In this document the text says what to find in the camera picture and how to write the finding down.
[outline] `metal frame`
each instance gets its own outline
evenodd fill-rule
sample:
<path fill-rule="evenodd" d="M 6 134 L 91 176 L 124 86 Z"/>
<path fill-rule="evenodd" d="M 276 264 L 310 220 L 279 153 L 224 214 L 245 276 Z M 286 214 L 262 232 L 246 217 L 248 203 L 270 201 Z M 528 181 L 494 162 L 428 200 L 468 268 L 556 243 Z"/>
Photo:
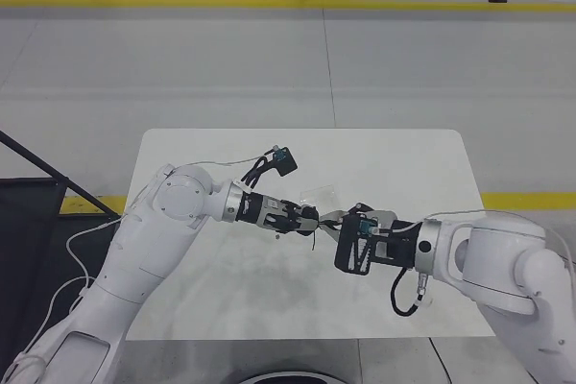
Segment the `metal frame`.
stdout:
<path fill-rule="evenodd" d="M 117 214 L 117 212 L 115 212 L 114 210 L 112 210 L 108 206 L 104 205 L 100 200 L 96 199 L 89 192 L 87 192 L 86 190 L 81 188 L 76 182 L 69 179 L 67 176 L 62 174 L 56 168 L 49 165 L 42 158 L 33 154 L 26 147 L 19 144 L 12 137 L 8 136 L 6 133 L 4 133 L 2 131 L 0 131 L 0 142 L 2 144 L 6 145 L 7 147 L 9 147 L 14 152 L 16 152 L 18 155 L 24 157 L 25 159 L 27 159 L 28 161 L 33 163 L 36 167 L 43 170 L 45 173 L 47 173 L 49 176 L 51 176 L 52 178 L 54 178 L 58 182 L 66 185 L 67 188 L 72 189 L 74 192 L 79 194 L 81 197 L 83 197 L 84 199 L 86 199 L 90 203 L 96 205 L 99 209 L 104 211 L 109 216 L 114 217 L 114 218 L 119 217 L 119 214 Z"/>

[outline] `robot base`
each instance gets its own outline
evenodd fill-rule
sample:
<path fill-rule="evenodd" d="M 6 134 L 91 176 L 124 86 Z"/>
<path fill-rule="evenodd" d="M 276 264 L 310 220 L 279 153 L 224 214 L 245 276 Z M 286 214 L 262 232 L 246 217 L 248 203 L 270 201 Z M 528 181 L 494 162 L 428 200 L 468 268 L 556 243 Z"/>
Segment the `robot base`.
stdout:
<path fill-rule="evenodd" d="M 240 384 L 347 384 L 344 381 L 321 373 L 275 372 L 242 381 Z"/>

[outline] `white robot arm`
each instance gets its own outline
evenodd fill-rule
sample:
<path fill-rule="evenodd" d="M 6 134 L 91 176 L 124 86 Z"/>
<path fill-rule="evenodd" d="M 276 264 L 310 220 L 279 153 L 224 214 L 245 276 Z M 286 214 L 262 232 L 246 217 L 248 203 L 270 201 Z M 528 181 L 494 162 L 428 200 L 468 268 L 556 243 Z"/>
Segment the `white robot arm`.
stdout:
<path fill-rule="evenodd" d="M 140 307 L 179 265 L 209 217 L 243 221 L 281 233 L 309 235 L 322 228 L 338 241 L 335 266 L 366 275 L 372 263 L 414 268 L 419 297 L 432 276 L 476 301 L 492 330 L 539 383 L 576 383 L 576 308 L 562 260 L 544 247 L 543 229 L 518 220 L 407 223 L 393 212 L 358 204 L 319 217 L 298 206 L 253 193 L 262 172 L 281 176 L 297 166 L 287 149 L 256 162 L 240 182 L 213 181 L 193 165 L 167 165 L 134 199 L 108 256 L 75 310 L 24 350 L 7 383 L 110 383 L 128 329 Z M 471 227 L 456 251 L 462 279 L 448 270 L 452 238 Z M 402 312 L 409 316 L 417 308 Z"/>
<path fill-rule="evenodd" d="M 498 339 L 540 384 L 576 383 L 576 289 L 563 260 L 545 248 L 545 231 L 527 220 L 491 216 L 471 222 L 401 222 L 393 212 L 358 204 L 321 217 L 338 242 L 335 266 L 366 275 L 372 263 L 420 273 L 415 305 L 429 276 L 472 299 Z M 461 228 L 468 240 L 452 250 Z M 461 278 L 450 273 L 456 263 Z"/>
<path fill-rule="evenodd" d="M 313 233 L 318 227 L 315 208 L 248 187 L 267 170 L 275 168 L 284 176 L 297 168 L 287 148 L 274 147 L 270 153 L 273 159 L 256 163 L 244 183 L 216 183 L 194 165 L 158 170 L 125 212 L 105 264 L 79 305 L 17 356 L 3 382 L 112 382 L 134 317 L 180 264 L 209 217 L 282 233 Z"/>

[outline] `yellow stripe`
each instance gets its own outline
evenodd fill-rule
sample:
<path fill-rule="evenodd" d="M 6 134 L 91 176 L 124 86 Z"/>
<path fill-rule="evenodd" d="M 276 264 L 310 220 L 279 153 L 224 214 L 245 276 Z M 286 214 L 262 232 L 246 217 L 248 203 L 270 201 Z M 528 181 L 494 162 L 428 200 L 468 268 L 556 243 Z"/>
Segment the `yellow stripe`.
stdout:
<path fill-rule="evenodd" d="M 0 7 L 191 7 L 390 11 L 576 12 L 567 3 L 453 3 L 385 0 L 0 0 Z"/>
<path fill-rule="evenodd" d="M 576 192 L 483 193 L 482 203 L 490 209 L 576 209 Z"/>
<path fill-rule="evenodd" d="M 124 213 L 126 196 L 98 196 L 98 200 L 115 212 L 119 214 Z M 61 203 L 60 213 L 103 213 L 103 211 L 81 196 L 66 196 Z"/>
<path fill-rule="evenodd" d="M 502 210 L 561 210 L 576 209 L 576 192 L 483 193 L 482 204 L 487 209 Z M 99 200 L 117 213 L 123 213 L 126 196 L 100 196 Z M 66 196 L 60 213 L 102 213 L 80 196 Z"/>

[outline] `tabletop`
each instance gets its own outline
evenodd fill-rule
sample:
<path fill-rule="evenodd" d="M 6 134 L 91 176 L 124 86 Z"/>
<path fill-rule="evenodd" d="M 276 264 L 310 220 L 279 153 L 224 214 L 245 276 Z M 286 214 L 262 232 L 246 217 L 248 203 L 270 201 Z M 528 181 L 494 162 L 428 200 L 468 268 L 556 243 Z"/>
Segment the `tabletop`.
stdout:
<path fill-rule="evenodd" d="M 329 209 L 361 202 L 407 221 L 482 208 L 463 140 L 448 130 L 150 130 L 141 143 L 128 201 L 166 163 L 237 161 L 275 144 L 290 149 L 299 169 L 283 178 L 267 172 L 255 187 L 258 193 L 295 203 L 314 196 Z M 241 178 L 252 164 L 202 166 L 215 180 L 226 180 Z M 459 234 L 455 243 L 465 236 Z M 333 265 L 336 243 L 329 236 L 319 231 L 313 251 L 312 246 L 313 236 L 276 238 L 247 223 L 210 219 L 178 268 L 145 302 L 128 339 L 492 335 L 475 303 L 432 279 L 430 305 L 401 318 L 389 300 L 399 268 L 373 264 L 367 276 L 344 274 Z M 399 306 L 412 304 L 417 277 L 411 271 L 401 281 Z"/>

